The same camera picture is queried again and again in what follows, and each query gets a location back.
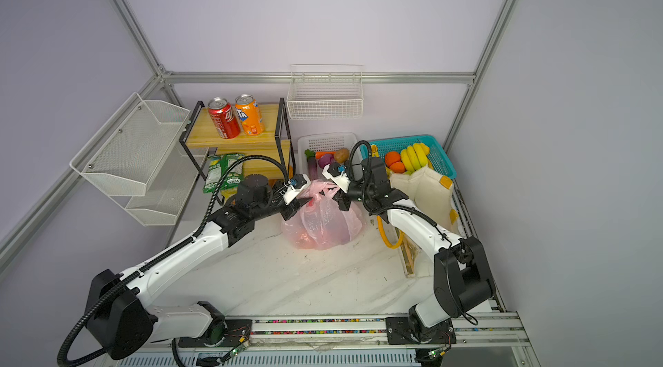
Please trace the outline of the white canvas tote bag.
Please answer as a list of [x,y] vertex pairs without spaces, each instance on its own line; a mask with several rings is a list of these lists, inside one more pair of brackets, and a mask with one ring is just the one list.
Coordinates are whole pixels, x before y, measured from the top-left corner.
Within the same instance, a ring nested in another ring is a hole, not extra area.
[[[461,234],[458,229],[459,214],[452,205],[453,181],[431,168],[422,168],[412,175],[395,174],[390,177],[391,187],[404,192],[414,205],[439,226],[452,233],[452,242],[457,244]],[[406,277],[429,277],[430,259],[408,235],[377,219],[377,228],[384,244],[397,250],[402,258]]]

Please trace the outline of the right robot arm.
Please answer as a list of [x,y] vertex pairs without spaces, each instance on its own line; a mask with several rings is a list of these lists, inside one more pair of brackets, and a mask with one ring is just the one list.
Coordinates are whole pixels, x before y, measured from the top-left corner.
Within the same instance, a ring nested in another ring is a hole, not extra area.
[[410,238],[433,263],[433,292],[409,309],[409,339],[428,344],[449,334],[445,323],[464,318],[478,324],[473,308],[493,298],[497,288],[483,244],[475,237],[463,238],[445,229],[423,211],[406,193],[392,186],[383,159],[366,157],[362,176],[356,178],[352,161],[331,163],[323,168],[326,179],[339,187],[334,199],[341,210],[352,201],[382,218]]

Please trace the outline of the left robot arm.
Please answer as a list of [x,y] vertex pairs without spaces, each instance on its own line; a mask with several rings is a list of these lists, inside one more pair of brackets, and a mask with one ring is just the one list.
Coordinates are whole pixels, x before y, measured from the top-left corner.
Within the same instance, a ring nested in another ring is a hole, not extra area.
[[291,219],[307,203],[301,194],[310,185],[302,174],[275,186],[263,175],[249,175],[219,210],[209,206],[200,226],[179,243],[119,274],[100,272],[91,283],[84,314],[60,347],[57,364],[80,366],[103,355],[119,360],[150,342],[210,336],[224,325],[224,315],[209,302],[157,310],[155,300],[251,233],[257,221],[276,214]]

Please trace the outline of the pink plastic grocery bag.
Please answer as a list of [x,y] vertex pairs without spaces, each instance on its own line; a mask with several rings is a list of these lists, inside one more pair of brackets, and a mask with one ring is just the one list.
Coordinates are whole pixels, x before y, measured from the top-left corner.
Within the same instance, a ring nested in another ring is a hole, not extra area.
[[333,182],[313,181],[298,200],[310,197],[293,218],[281,222],[281,234],[296,249],[328,250],[348,244],[364,229],[364,216],[357,204],[348,211],[333,199],[344,192]]

